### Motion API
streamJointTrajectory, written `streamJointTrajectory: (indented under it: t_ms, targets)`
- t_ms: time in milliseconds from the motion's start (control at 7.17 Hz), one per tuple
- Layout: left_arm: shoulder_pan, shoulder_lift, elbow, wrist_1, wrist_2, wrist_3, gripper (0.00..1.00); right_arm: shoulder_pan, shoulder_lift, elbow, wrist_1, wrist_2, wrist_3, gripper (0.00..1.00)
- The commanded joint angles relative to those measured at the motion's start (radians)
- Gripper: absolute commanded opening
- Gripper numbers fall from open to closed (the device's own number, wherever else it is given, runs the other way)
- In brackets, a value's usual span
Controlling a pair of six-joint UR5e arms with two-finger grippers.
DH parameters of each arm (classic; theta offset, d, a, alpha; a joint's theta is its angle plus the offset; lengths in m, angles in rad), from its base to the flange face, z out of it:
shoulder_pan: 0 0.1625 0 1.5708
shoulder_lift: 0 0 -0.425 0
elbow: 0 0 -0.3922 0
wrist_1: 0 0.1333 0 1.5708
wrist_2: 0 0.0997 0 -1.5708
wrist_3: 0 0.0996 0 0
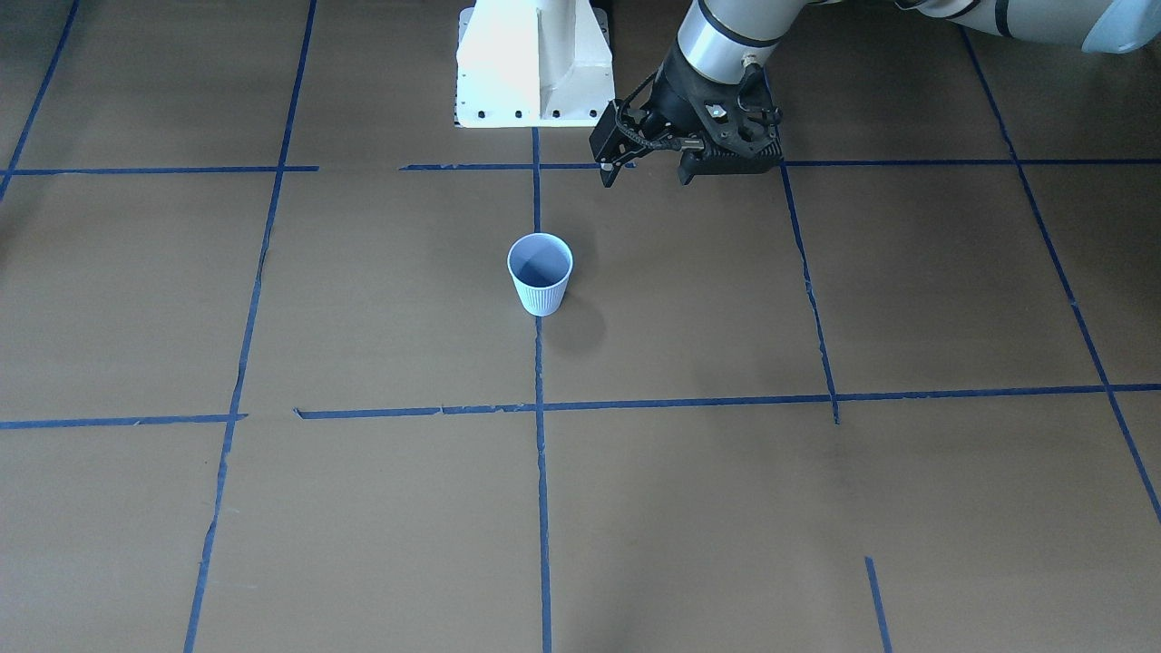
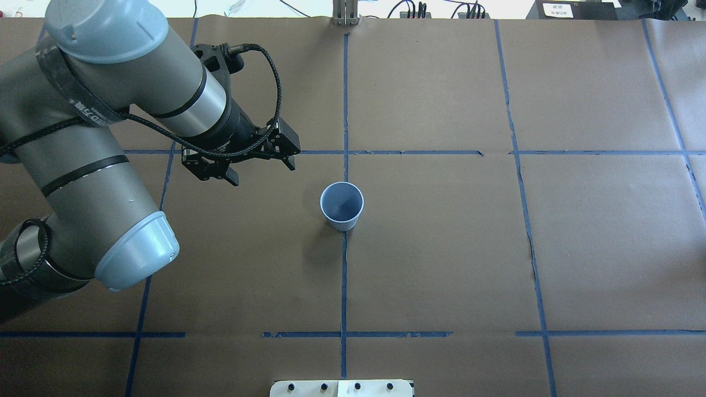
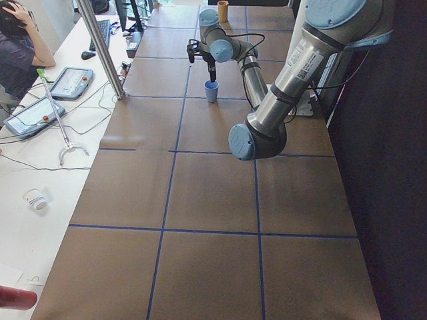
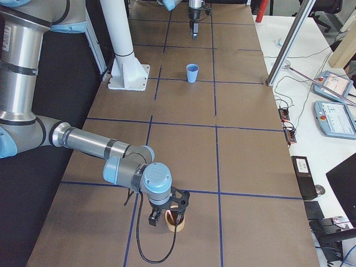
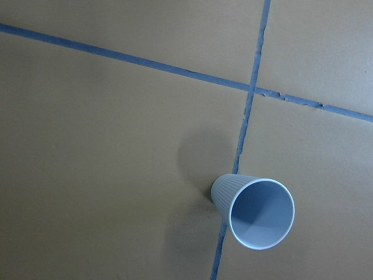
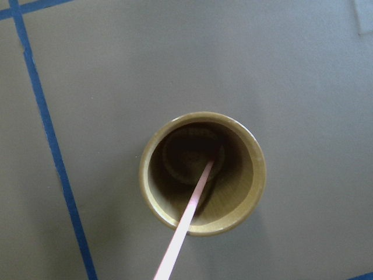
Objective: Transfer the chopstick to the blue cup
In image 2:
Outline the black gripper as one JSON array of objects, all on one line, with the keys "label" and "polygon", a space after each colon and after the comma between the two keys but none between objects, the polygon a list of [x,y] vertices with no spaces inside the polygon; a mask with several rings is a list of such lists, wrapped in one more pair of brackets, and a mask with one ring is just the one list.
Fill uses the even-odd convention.
[{"label": "black gripper", "polygon": [[255,158],[280,160],[290,171],[297,169],[295,158],[302,151],[300,138],[281,116],[273,116],[265,127],[258,127],[235,101],[229,103],[229,106],[229,120],[226,126],[230,137],[223,151],[235,153],[254,146],[252,150],[232,157],[232,162]]}]

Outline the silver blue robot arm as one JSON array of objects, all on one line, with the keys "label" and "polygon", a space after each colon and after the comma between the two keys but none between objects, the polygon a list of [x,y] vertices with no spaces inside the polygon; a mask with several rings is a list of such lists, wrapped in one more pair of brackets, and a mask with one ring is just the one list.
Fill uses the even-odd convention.
[{"label": "silver blue robot arm", "polygon": [[257,44],[189,47],[148,1],[51,1],[46,36],[2,65],[2,163],[24,166],[52,213],[2,241],[2,322],[96,280],[123,291],[180,246],[109,130],[131,120],[182,147],[202,181],[239,185],[253,158],[295,169],[297,133]]}]

